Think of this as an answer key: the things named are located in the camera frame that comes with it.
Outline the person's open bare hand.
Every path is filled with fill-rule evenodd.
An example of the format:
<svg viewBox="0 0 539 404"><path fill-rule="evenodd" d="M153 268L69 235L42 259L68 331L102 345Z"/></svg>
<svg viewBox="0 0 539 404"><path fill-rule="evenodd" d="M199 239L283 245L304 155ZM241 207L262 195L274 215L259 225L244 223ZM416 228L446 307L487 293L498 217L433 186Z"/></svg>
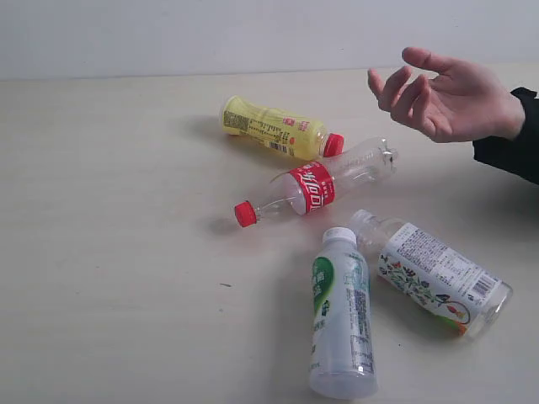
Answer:
<svg viewBox="0 0 539 404"><path fill-rule="evenodd" d="M387 80L373 69L368 87L393 121L436 143L494 136L514 140L525 123L521 101L486 67L407 47Z"/></svg>

